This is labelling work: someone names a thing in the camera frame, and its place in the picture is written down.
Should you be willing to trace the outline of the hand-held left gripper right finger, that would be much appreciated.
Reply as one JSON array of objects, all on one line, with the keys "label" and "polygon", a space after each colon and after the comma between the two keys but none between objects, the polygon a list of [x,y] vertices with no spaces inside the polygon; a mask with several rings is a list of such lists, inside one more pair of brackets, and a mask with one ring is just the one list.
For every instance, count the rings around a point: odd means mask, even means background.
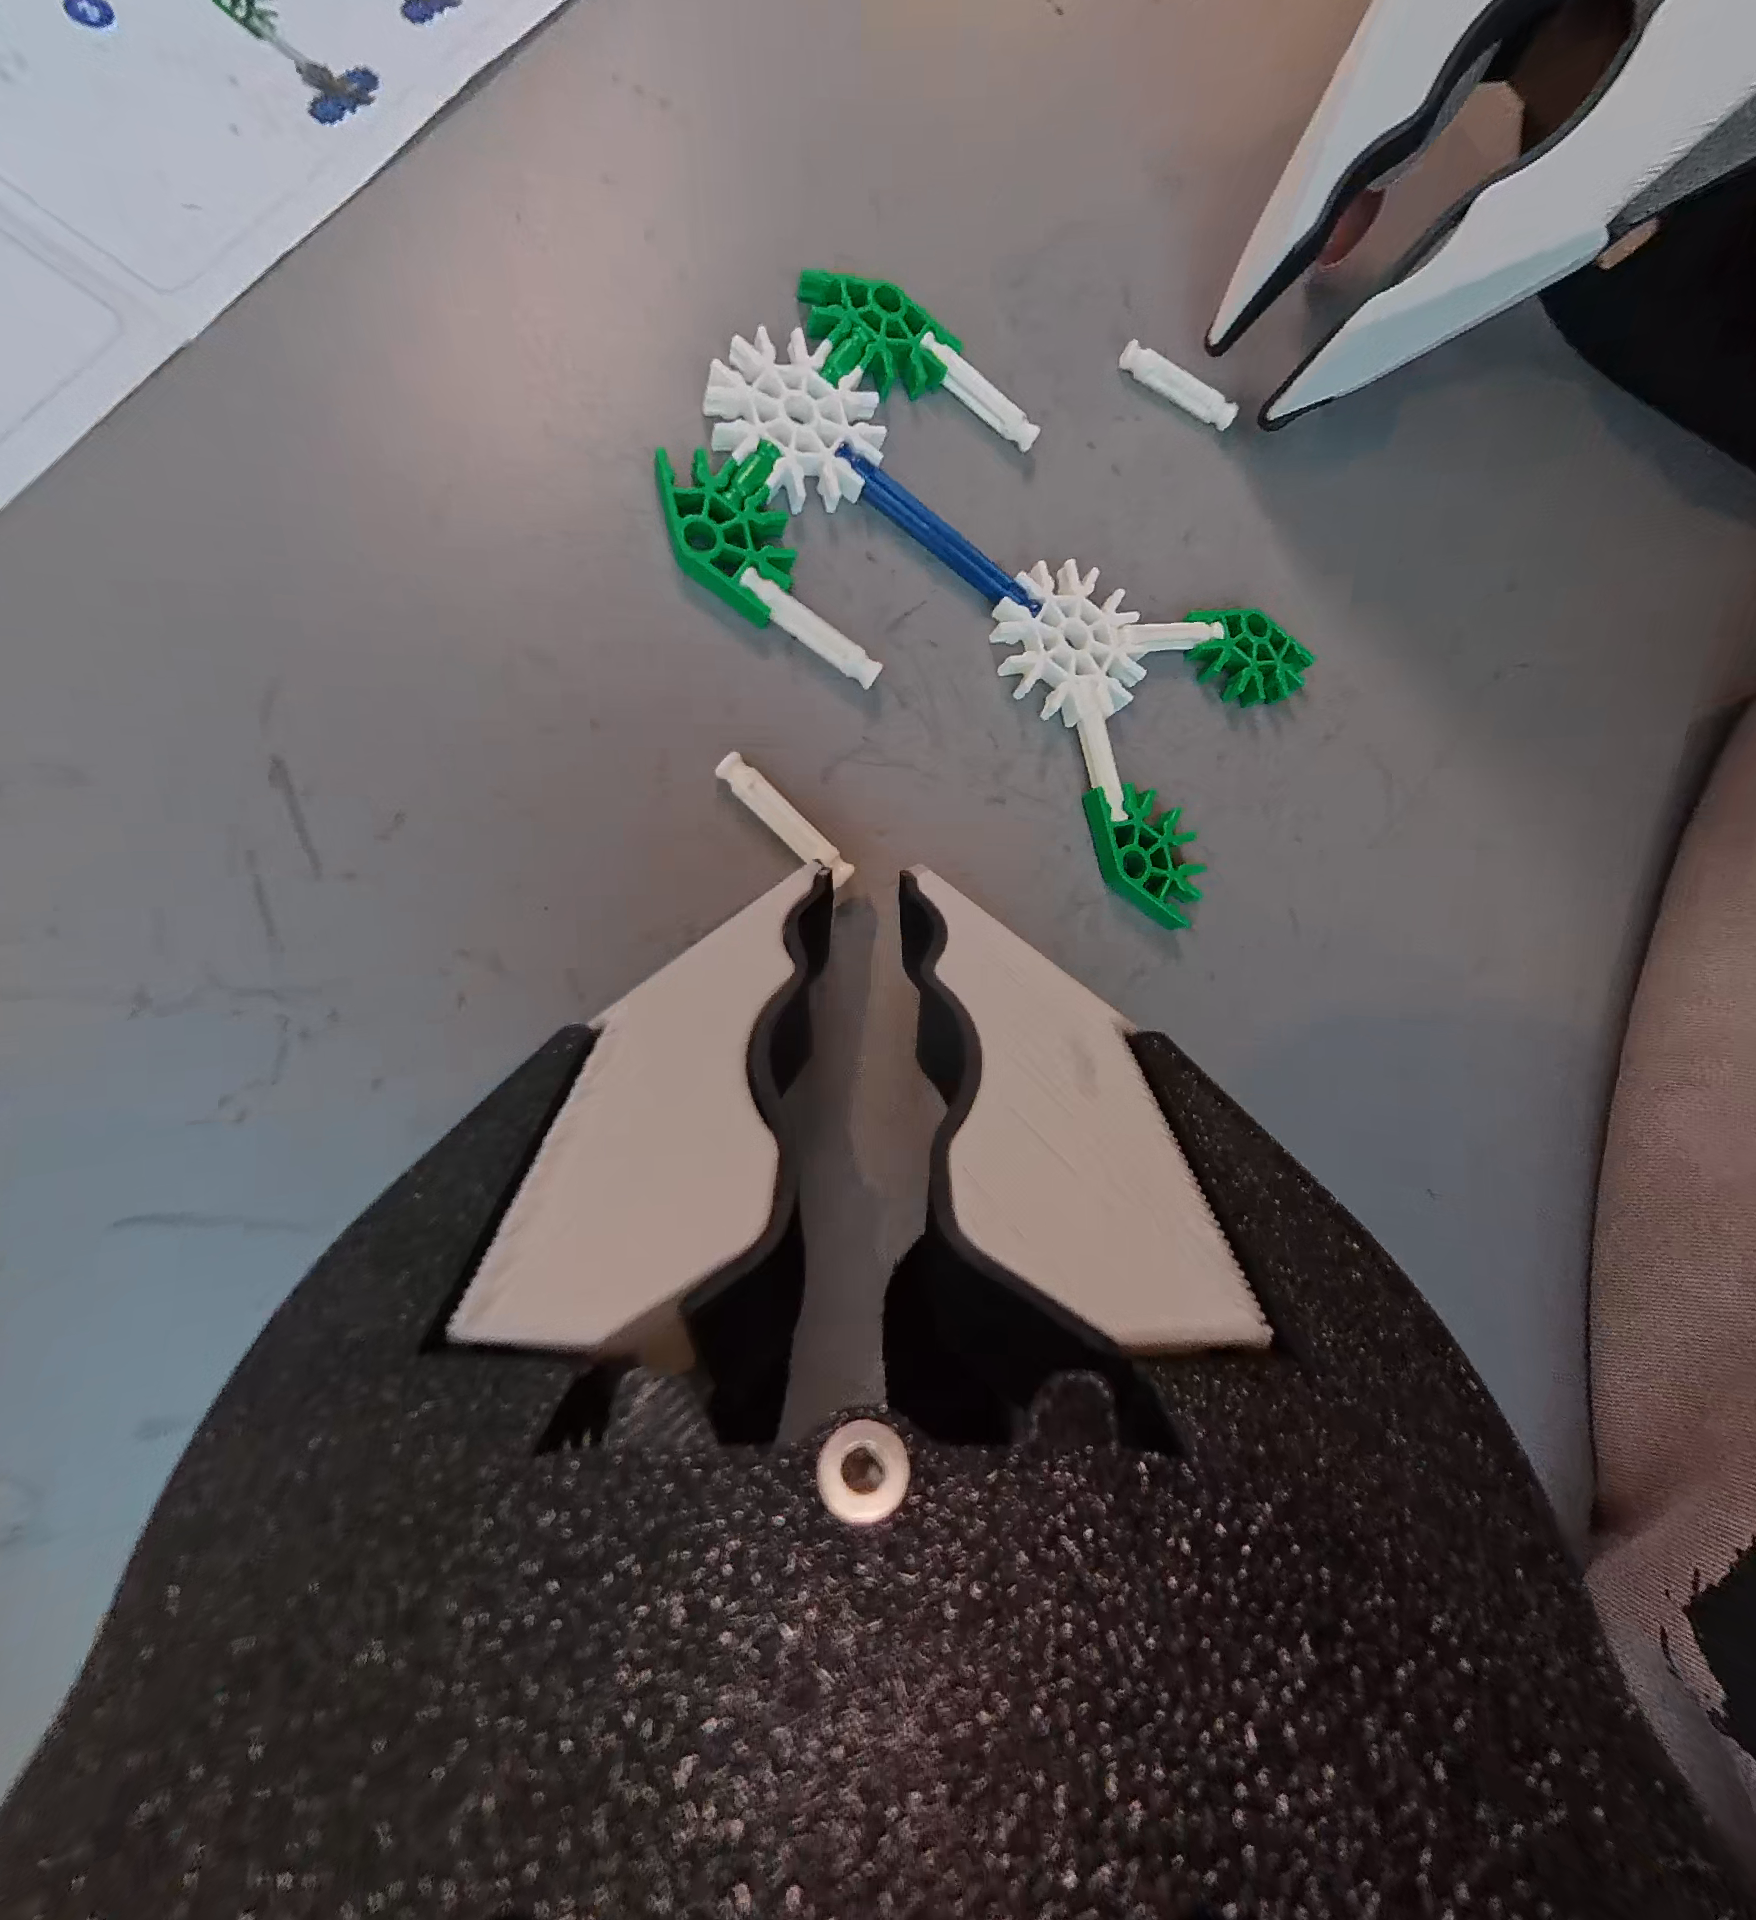
[{"label": "hand-held left gripper right finger", "polygon": [[1119,1353],[1271,1347],[1133,1025],[928,868],[899,872],[899,956],[946,1243]]}]

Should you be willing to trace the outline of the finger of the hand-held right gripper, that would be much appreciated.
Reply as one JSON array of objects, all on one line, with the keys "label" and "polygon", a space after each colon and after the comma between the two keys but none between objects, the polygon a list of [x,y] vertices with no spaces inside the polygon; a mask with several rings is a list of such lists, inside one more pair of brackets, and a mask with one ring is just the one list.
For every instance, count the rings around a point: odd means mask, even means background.
[{"label": "finger of the hand-held right gripper", "polygon": [[1511,84],[1527,95],[1532,124],[1519,160],[1469,187],[1278,385],[1259,408],[1262,431],[1393,377],[1608,253],[1606,219],[1629,191],[1642,145],[1629,123],[1606,108],[1606,94],[1642,30],[1756,30],[1756,0],[1493,0],[1493,45],[1455,84],[1416,156],[1479,84]]},{"label": "finger of the hand-held right gripper", "polygon": [[1232,273],[1208,357],[1232,349],[1321,259],[1337,219],[1416,156],[1487,45],[1487,0],[1368,4]]}]

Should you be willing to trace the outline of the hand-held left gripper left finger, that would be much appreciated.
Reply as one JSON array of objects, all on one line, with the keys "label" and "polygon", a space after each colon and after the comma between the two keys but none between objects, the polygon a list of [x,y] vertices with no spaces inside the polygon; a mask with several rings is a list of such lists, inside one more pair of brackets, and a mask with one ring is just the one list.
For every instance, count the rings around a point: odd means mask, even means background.
[{"label": "hand-held left gripper left finger", "polygon": [[828,868],[798,868],[582,1033],[445,1320],[445,1345],[768,1373],[794,1307],[772,1259],[798,1189],[781,1096],[809,1053]]}]

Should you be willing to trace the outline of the green fan toy connector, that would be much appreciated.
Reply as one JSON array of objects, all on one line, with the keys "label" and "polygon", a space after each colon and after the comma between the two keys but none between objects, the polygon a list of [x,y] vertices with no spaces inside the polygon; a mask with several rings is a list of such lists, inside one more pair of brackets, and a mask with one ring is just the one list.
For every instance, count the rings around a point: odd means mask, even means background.
[{"label": "green fan toy connector", "polygon": [[1180,822],[1180,804],[1159,804],[1157,790],[1120,783],[1120,814],[1105,790],[1085,790],[1085,822],[1105,890],[1157,927],[1189,931],[1205,865],[1189,862],[1196,836]]},{"label": "green fan toy connector", "polygon": [[1216,703],[1280,705],[1304,687],[1315,657],[1266,608],[1189,608],[1186,623],[1205,630],[1186,661]]}]

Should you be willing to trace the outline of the white snowflake toy connector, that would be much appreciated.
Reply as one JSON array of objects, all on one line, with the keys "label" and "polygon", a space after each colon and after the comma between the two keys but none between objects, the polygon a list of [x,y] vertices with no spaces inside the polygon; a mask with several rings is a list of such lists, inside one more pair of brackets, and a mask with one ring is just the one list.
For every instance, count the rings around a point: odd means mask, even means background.
[{"label": "white snowflake toy connector", "polygon": [[1012,697],[1045,692],[1043,719],[1080,726],[1110,723],[1129,705],[1144,670],[1144,617],[1120,607],[1120,589],[1098,598],[1098,568],[1030,565],[991,607],[991,646],[1004,651],[999,677]]}]

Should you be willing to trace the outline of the green white toy connector assembly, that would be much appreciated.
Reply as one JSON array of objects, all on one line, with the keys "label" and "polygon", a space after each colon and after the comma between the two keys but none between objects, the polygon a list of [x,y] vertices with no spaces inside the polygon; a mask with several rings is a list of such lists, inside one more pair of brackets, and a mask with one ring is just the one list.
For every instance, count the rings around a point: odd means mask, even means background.
[{"label": "green white toy connector assembly", "polygon": [[1012,608],[1040,608],[1019,575],[991,565],[946,519],[921,504],[886,458],[879,406],[950,392],[1019,451],[1040,428],[968,362],[921,299],[891,281],[803,268],[798,277],[802,327],[787,347],[768,330],[733,333],[710,362],[701,415],[710,441],[690,474],[656,451],[656,495],[676,568],[749,627],[776,627],[856,687],[875,687],[879,661],[851,643],[794,592],[798,552],[787,519],[819,501],[824,514],[871,504],[968,589]]}]

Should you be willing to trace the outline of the grey desk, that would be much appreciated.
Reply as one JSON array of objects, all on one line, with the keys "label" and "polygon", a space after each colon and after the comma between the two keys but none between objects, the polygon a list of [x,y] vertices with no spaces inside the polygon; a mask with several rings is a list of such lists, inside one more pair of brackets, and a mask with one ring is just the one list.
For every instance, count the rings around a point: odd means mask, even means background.
[{"label": "grey desk", "polygon": [[[1533,311],[1278,436],[1255,406],[1502,160],[1487,94],[1354,277],[1205,320],[1363,4],[571,4],[0,514],[0,1796],[196,1420],[343,1226],[787,858],[851,862],[798,1111],[787,1432],[875,1398],[921,1225],[896,872],[928,865],[1309,1164],[1591,1513],[1586,1243],[1678,822],[1756,687],[1756,478]],[[899,281],[1040,418],[887,468],[997,565],[1145,617],[1262,607],[1316,670],[1153,664],[1129,783],[1196,833],[1172,936],[1105,894],[1074,743],[984,603],[803,511],[856,688],[693,589],[656,448],[794,281]],[[1120,347],[1237,406],[1225,436]]]}]

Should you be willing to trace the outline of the folded paper instruction sheet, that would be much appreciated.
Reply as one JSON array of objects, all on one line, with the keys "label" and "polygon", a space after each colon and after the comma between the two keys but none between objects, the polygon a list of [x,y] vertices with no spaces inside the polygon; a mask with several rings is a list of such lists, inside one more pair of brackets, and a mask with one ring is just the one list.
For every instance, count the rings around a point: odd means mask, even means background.
[{"label": "folded paper instruction sheet", "polygon": [[0,511],[556,0],[0,0]]}]

